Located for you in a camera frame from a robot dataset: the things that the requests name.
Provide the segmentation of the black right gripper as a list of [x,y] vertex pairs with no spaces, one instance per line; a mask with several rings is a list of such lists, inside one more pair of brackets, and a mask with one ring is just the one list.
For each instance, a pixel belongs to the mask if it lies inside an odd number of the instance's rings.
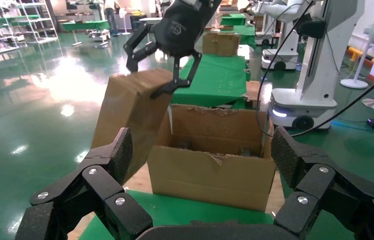
[[[159,87],[151,95],[156,99],[162,94],[173,94],[179,88],[189,88],[198,70],[202,54],[194,50],[195,44],[211,18],[216,13],[221,0],[175,0],[161,21],[155,25],[143,23],[124,44],[127,54],[126,68],[135,73],[139,62],[152,55],[157,49],[174,57],[172,80]],[[143,48],[135,48],[149,34],[154,33],[155,42],[148,42]],[[193,64],[186,79],[180,78],[181,57],[193,56]]]

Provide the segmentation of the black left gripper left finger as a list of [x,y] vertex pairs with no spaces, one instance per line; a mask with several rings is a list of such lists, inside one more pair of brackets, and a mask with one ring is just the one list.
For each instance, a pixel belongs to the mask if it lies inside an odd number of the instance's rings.
[[91,149],[78,168],[35,192],[21,219],[17,240],[66,240],[81,219],[95,213],[115,240],[134,240],[152,217],[124,190],[133,158],[131,130]]

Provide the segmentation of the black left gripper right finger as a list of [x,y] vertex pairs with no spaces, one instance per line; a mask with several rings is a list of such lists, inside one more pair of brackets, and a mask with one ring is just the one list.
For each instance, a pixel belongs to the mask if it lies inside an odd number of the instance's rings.
[[374,240],[374,182],[338,166],[322,149],[275,128],[271,157],[293,192],[274,224],[303,240],[320,213],[332,214],[357,240]]

